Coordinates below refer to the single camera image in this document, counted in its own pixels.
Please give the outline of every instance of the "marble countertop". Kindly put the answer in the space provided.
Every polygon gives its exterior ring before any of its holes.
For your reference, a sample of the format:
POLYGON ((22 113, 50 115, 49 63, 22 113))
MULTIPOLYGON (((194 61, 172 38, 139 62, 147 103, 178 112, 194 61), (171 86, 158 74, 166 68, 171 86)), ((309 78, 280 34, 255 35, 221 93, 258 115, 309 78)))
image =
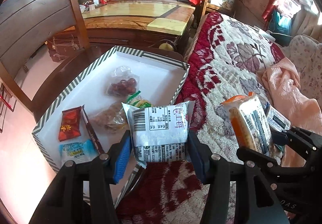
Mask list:
POLYGON ((195 8, 179 2, 111 1, 83 13, 87 29, 126 28, 181 36, 195 8))

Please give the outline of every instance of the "bed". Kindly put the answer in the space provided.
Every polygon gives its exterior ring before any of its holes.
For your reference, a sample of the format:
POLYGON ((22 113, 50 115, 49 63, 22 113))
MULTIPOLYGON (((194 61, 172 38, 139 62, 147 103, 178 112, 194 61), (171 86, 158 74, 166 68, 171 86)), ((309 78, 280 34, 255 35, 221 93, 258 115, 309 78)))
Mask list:
MULTIPOLYGON (((243 23, 215 12, 202 18, 185 55, 191 67, 177 102, 195 100, 191 129, 213 153, 240 163, 237 140, 220 103, 249 91, 270 101, 256 72, 282 58, 277 45, 243 23)), ((118 206, 118 217, 122 223, 199 223, 208 188, 196 178, 191 163, 149 164, 138 186, 118 206)), ((233 223, 235 191, 231 183, 227 223, 233 223)))

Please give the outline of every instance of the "snack packet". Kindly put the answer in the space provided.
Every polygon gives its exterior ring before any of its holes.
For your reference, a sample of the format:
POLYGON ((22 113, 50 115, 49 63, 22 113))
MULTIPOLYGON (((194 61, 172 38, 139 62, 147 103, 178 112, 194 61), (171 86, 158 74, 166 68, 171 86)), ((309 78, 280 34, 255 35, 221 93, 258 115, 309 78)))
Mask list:
MULTIPOLYGON (((141 91, 137 91, 133 95, 129 95, 125 102, 138 108, 151 107, 152 104, 149 101, 142 99, 140 93, 141 91)), ((96 123, 96 125, 104 127, 108 132, 116 132, 125 128, 128 124, 122 102, 113 103, 108 109, 100 111, 90 120, 93 123, 96 123)))
POLYGON ((126 97, 138 90, 139 76, 132 73, 127 66, 118 67, 110 76, 107 94, 126 97))
POLYGON ((291 128, 291 122, 269 103, 265 113, 271 129, 282 132, 282 130, 289 130, 291 128))
POLYGON ((68 160, 79 164, 92 161, 98 155, 91 140, 87 140, 84 143, 61 144, 59 145, 59 153, 62 158, 62 166, 68 160))
POLYGON ((77 107, 62 111, 62 123, 58 134, 59 141, 73 139, 81 135, 79 130, 81 108, 77 107))
POLYGON ((222 103, 231 121, 238 145, 275 157, 274 144, 263 107, 252 92, 234 96, 222 103))
POLYGON ((131 130, 134 156, 142 167, 147 162, 186 159, 194 101, 143 109, 123 103, 123 108, 131 130))

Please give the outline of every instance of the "nutrition label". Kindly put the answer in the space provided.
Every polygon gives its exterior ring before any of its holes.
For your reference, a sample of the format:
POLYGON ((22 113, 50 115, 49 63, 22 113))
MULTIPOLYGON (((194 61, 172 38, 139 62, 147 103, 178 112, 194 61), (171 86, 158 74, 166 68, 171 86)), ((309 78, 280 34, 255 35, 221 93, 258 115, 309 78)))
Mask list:
POLYGON ((145 162, 170 162, 186 159, 186 143, 135 147, 137 158, 145 162))
POLYGON ((170 110, 167 106, 150 107, 149 111, 149 128, 151 131, 168 130, 170 119, 170 110))

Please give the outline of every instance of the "floor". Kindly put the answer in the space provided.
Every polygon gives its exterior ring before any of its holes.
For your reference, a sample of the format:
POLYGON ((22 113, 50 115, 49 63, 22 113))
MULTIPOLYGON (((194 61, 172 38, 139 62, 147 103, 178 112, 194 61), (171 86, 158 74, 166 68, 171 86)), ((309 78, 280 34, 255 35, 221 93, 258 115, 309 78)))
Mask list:
MULTIPOLYGON (((41 47, 16 80, 29 98, 33 98, 48 75, 59 65, 41 47)), ((4 129, 0 134, 0 198, 18 224, 27 224, 48 185, 55 176, 31 132, 36 122, 33 115, 19 103, 15 111, 6 111, 4 129)))

